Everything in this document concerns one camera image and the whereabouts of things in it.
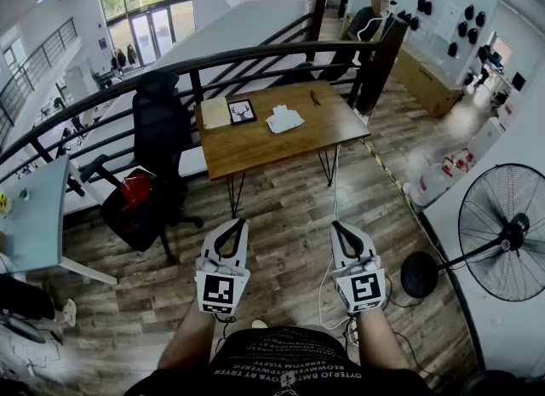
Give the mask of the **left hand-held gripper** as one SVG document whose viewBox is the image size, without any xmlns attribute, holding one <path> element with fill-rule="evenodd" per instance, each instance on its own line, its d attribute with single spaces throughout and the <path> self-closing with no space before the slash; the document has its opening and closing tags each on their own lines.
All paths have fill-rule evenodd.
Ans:
<svg viewBox="0 0 545 396">
<path fill-rule="evenodd" d="M 233 219 L 207 233 L 196 260 L 195 281 L 201 312 L 233 316 L 250 279 L 246 268 L 249 226 Z M 224 259 L 230 265 L 211 259 Z"/>
</svg>

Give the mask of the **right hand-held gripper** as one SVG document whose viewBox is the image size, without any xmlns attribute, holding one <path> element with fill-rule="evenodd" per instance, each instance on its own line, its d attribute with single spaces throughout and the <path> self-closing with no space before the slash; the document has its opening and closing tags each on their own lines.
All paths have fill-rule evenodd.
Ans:
<svg viewBox="0 0 545 396">
<path fill-rule="evenodd" d="M 381 307 L 386 298 L 386 277 L 370 236 L 346 222 L 333 221 L 330 238 L 336 267 L 331 278 L 347 313 Z"/>
</svg>

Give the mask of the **white wet wipe pack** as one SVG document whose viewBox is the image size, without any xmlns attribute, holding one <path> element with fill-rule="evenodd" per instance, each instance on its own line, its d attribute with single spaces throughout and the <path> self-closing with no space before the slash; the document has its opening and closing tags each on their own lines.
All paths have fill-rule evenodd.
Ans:
<svg viewBox="0 0 545 396">
<path fill-rule="evenodd" d="M 288 109 L 286 105 L 279 105 L 273 108 L 272 116 L 266 119 L 266 123 L 274 134 L 280 134 L 301 126 L 304 120 L 297 111 Z"/>
</svg>

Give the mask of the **person's left forearm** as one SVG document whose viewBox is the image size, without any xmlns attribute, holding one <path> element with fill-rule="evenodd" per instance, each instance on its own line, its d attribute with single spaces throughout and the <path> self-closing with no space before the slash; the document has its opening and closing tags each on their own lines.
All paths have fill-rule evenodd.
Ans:
<svg viewBox="0 0 545 396">
<path fill-rule="evenodd" d="M 215 317 L 202 312 L 198 299 L 181 321 L 158 361 L 159 370 L 201 370 L 208 366 L 215 333 Z"/>
</svg>

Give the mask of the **person's right forearm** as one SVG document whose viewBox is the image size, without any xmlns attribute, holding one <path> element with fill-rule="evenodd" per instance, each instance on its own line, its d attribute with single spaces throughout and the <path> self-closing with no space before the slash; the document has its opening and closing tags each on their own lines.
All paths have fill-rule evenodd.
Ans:
<svg viewBox="0 0 545 396">
<path fill-rule="evenodd" d="M 409 362 L 380 307 L 356 318 L 359 360 L 362 366 L 384 370 L 408 370 Z"/>
</svg>

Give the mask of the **black hairpin table leg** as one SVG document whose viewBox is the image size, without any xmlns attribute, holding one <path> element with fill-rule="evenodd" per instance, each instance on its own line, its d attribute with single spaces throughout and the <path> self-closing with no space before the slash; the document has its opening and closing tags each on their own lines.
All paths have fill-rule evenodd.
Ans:
<svg viewBox="0 0 545 396">
<path fill-rule="evenodd" d="M 229 202 L 231 207 L 231 215 L 233 219 L 237 217 L 238 205 L 239 205 L 242 189 L 244 187 L 245 175 L 246 175 L 246 172 L 243 171 L 240 178 L 238 189 L 235 189 L 234 175 L 229 175 L 227 177 L 227 191 L 228 191 Z"/>
<path fill-rule="evenodd" d="M 329 151 L 326 148 L 317 150 L 318 158 L 327 179 L 328 187 L 332 186 L 333 180 L 336 176 L 339 150 L 340 146 L 336 145 L 331 158 L 329 157 Z"/>
</svg>

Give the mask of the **yellow black hazard tape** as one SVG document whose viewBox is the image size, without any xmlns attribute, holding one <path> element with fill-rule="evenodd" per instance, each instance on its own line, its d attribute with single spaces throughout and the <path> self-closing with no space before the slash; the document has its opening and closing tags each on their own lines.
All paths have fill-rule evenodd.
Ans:
<svg viewBox="0 0 545 396">
<path fill-rule="evenodd" d="M 398 192 L 401 194 L 404 202 L 410 208 L 410 211 L 412 212 L 413 216 L 416 216 L 416 212 L 415 212 L 413 203 L 411 202 L 411 200 L 410 200 L 409 196 L 406 194 L 406 192 L 403 190 L 403 187 L 402 187 L 401 183 L 399 182 L 399 180 L 395 177 L 395 175 L 392 173 L 392 171 L 386 166 L 386 164 L 382 162 L 382 160 L 378 157 L 378 155 L 373 151 L 373 149 L 370 147 L 370 145 L 366 141 L 364 141 L 363 139 L 360 139 L 359 141 L 364 145 L 364 147 L 366 148 L 368 153 L 375 159 L 375 161 L 378 163 L 378 165 L 383 169 L 386 176 L 395 185 Z"/>
</svg>

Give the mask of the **wrapped plastic bottle pack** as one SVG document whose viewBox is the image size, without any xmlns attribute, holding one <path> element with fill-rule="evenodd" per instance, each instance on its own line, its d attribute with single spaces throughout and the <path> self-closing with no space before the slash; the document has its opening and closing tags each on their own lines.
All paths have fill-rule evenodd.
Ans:
<svg viewBox="0 0 545 396">
<path fill-rule="evenodd" d="M 472 167 L 475 157 L 462 149 L 444 158 L 442 163 L 428 165 L 402 186 L 404 194 L 418 209 L 428 207 L 452 188 Z"/>
</svg>

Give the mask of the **red bag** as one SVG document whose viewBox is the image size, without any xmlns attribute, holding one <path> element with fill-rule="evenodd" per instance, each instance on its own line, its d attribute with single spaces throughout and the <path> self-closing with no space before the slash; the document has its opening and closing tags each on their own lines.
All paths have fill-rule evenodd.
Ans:
<svg viewBox="0 0 545 396">
<path fill-rule="evenodd" d="M 125 205 L 120 209 L 122 212 L 142 205 L 152 190 L 151 180 L 148 175 L 136 173 L 127 176 L 121 184 L 121 193 Z"/>
</svg>

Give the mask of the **beige notebook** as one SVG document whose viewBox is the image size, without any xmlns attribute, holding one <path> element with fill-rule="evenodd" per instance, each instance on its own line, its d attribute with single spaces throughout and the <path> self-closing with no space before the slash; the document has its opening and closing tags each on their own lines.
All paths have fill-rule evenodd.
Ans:
<svg viewBox="0 0 545 396">
<path fill-rule="evenodd" d="M 204 100 L 200 104 L 204 129 L 210 130 L 231 124 L 231 115 L 225 97 Z"/>
</svg>

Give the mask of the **black office chair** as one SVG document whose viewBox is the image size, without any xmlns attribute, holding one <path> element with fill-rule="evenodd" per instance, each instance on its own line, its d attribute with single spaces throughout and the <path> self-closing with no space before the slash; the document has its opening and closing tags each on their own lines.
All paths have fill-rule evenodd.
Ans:
<svg viewBox="0 0 545 396">
<path fill-rule="evenodd" d="M 159 238 L 170 263 L 175 258 L 169 250 L 166 228 L 179 223 L 203 226 L 201 218 L 182 214 L 187 186 L 180 177 L 179 164 L 182 152 L 193 148 L 193 144 L 190 112 L 175 97 L 178 79 L 172 72 L 148 72 L 137 83 L 132 100 L 137 168 L 127 176 L 136 173 L 149 176 L 152 190 L 142 205 L 120 210 L 125 205 L 121 184 L 127 176 L 120 181 L 104 167 L 109 160 L 106 154 L 97 157 L 80 174 L 82 182 L 97 174 L 114 185 L 114 190 L 100 204 L 100 215 L 126 244 L 145 252 Z"/>
</svg>

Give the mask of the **black framed deer picture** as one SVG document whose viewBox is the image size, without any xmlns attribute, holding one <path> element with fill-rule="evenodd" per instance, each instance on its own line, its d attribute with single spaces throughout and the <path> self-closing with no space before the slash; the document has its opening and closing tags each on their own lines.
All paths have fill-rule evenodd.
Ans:
<svg viewBox="0 0 545 396">
<path fill-rule="evenodd" d="M 227 107 L 230 113 L 232 125 L 251 123 L 257 120 L 250 100 L 228 102 Z"/>
</svg>

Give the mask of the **person's black printed shirt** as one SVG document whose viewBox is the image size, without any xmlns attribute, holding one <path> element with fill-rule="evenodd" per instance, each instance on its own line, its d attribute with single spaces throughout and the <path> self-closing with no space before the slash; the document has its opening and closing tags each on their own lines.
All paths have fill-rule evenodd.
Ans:
<svg viewBox="0 0 545 396">
<path fill-rule="evenodd" d="M 333 336 L 294 326 L 231 334 L 200 370 L 158 369 L 124 396 L 433 396 L 411 370 L 360 366 Z"/>
</svg>

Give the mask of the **white storage box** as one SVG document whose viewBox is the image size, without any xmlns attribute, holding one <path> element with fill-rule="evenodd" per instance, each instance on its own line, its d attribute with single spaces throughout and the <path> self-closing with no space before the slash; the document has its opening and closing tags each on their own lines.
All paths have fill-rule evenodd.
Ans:
<svg viewBox="0 0 545 396">
<path fill-rule="evenodd" d="M 489 118 L 479 132 L 468 142 L 468 153 L 477 163 L 492 148 L 505 132 L 498 118 Z"/>
</svg>

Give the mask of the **long cardboard box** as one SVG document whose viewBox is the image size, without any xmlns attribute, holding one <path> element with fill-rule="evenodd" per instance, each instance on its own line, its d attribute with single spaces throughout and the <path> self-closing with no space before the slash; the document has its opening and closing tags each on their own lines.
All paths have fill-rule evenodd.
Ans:
<svg viewBox="0 0 545 396">
<path fill-rule="evenodd" d="M 399 49 L 391 75 L 434 118 L 442 118 L 462 98 L 462 89 L 425 55 L 407 43 Z"/>
</svg>

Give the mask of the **pale blue desk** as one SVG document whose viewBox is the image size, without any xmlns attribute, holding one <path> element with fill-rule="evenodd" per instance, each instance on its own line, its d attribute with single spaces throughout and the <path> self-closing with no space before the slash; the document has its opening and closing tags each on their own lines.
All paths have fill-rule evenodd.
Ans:
<svg viewBox="0 0 545 396">
<path fill-rule="evenodd" d="M 0 232 L 6 238 L 0 270 L 19 274 L 62 267 L 105 284 L 118 284 L 117 278 L 63 255 L 66 185 L 74 172 L 65 155 L 3 189 L 10 211 L 0 215 Z"/>
</svg>

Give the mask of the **glass entrance doors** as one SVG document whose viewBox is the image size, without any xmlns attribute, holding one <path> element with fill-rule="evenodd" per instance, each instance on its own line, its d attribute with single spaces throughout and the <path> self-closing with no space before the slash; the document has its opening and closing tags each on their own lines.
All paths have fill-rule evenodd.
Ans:
<svg viewBox="0 0 545 396">
<path fill-rule="evenodd" d="M 100 0 L 114 51 L 149 66 L 195 30 L 192 0 Z"/>
</svg>

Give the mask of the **white gooseneck holder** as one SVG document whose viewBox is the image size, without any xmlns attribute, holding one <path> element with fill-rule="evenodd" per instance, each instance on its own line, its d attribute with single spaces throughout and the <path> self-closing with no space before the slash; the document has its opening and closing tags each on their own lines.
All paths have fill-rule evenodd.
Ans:
<svg viewBox="0 0 545 396">
<path fill-rule="evenodd" d="M 371 41 L 372 38 L 375 36 L 376 32 L 378 31 L 382 21 L 382 17 L 369 19 L 367 23 L 357 31 L 356 37 L 358 38 L 358 40 L 361 42 Z"/>
</svg>

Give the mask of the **black metal balcony railing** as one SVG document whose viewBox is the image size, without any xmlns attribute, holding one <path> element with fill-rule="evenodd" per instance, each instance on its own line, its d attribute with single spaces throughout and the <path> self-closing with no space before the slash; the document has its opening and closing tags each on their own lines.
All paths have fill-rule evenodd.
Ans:
<svg viewBox="0 0 545 396">
<path fill-rule="evenodd" d="M 77 39 L 73 18 L 57 28 L 25 60 L 14 63 L 12 77 L 0 90 L 0 146 L 4 146 L 15 119 L 53 64 Z"/>
</svg>

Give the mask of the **black pedestal fan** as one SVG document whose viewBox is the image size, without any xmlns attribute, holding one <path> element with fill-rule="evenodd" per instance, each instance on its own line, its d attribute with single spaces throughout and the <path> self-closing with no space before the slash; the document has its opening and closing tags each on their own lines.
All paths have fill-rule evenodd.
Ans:
<svg viewBox="0 0 545 396">
<path fill-rule="evenodd" d="M 545 175 L 523 164 L 498 164 L 468 188 L 458 214 L 461 254 L 436 262 L 416 252 L 401 267 L 400 282 L 422 299 L 439 276 L 466 268 L 496 299 L 528 301 L 545 291 Z"/>
</svg>

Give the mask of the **white wall poster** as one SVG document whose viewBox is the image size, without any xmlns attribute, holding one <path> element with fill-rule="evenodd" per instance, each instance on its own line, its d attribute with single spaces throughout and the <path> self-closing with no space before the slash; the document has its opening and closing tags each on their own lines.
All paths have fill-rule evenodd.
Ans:
<svg viewBox="0 0 545 396">
<path fill-rule="evenodd" d="M 455 4 L 447 3 L 437 21 L 434 34 L 449 43 L 457 28 L 461 12 Z"/>
</svg>

